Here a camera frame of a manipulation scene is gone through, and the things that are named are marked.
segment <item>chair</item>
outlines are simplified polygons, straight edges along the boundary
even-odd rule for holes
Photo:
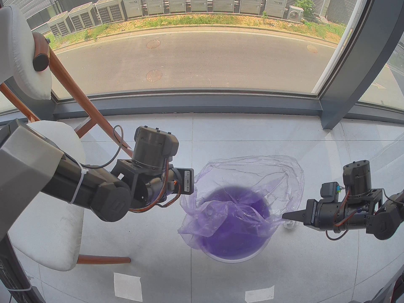
[[[0,26],[0,82],[13,76],[19,88],[29,97],[50,98],[51,71],[46,68],[44,71],[37,72],[33,68],[32,60],[36,43],[23,14],[15,6],[0,8],[0,23],[2,24]],[[64,69],[57,61],[58,59],[53,54],[52,65],[54,69]],[[77,85],[73,86],[69,78],[71,79],[68,74],[65,75],[65,80],[70,84],[69,87],[72,87],[72,91],[81,96],[82,99],[86,99],[82,103],[87,104],[87,106],[88,103],[92,104]],[[73,128],[62,122],[40,121],[13,95],[6,84],[1,84],[0,91],[5,92],[6,97],[28,117],[31,121],[29,125],[34,130],[55,142],[60,149],[73,158],[85,162],[83,146]],[[101,122],[103,129],[108,128],[108,121],[94,105],[89,111],[96,118],[91,123],[91,127],[94,126],[94,123]],[[84,124],[86,129],[90,126],[88,122],[91,120],[92,118]],[[80,263],[116,264],[130,262],[129,257],[80,255],[83,217],[83,208],[39,193],[9,230],[9,237],[18,250],[39,264],[54,270],[68,271]]]

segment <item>purple trash bag liner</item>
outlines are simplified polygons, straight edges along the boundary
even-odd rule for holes
[[[304,174],[289,156],[249,156],[209,162],[182,195],[186,212],[178,233],[185,243],[222,259],[241,259],[259,250],[297,210]]]

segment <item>gray window frame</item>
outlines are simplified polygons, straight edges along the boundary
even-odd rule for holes
[[[318,97],[239,90],[164,90],[108,93],[90,99],[105,115],[161,113],[250,113],[320,117],[324,129],[343,118],[404,124],[404,111],[358,102],[377,77],[404,32],[404,0],[367,0],[350,39]],[[43,120],[87,117],[74,100],[32,100],[13,80],[6,84]],[[17,110],[0,115],[0,125],[25,119]]]

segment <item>white zip tie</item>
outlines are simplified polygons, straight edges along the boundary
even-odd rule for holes
[[[30,284],[29,285],[29,288],[27,288],[27,289],[25,289],[25,290],[13,290],[13,289],[10,289],[10,288],[7,288],[6,287],[6,290],[9,290],[9,291],[12,291],[12,292],[27,292],[27,291],[29,291],[29,290],[31,290],[32,289],[32,284]]]
[[[77,194],[78,194],[78,190],[80,189],[81,183],[83,182],[84,175],[87,174],[87,172],[88,172],[88,169],[83,168],[83,166],[81,166],[81,164],[79,163],[78,160],[74,159],[74,161],[75,161],[75,162],[78,164],[78,166],[80,166],[80,168],[81,168],[81,176],[80,176],[80,180],[78,181],[76,190],[74,191],[74,195],[73,195],[73,197],[72,197],[72,200],[69,202],[69,204],[71,204],[71,205],[74,203],[74,200],[76,199],[76,196],[77,196]]]

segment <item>tree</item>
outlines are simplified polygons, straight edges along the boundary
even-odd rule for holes
[[[313,0],[295,0],[295,6],[300,7],[304,10],[303,16],[304,17],[311,17],[314,18],[313,7],[314,2]]]
[[[265,20],[268,19],[268,14],[265,10],[262,12],[261,18],[262,18],[262,23],[265,24]]]

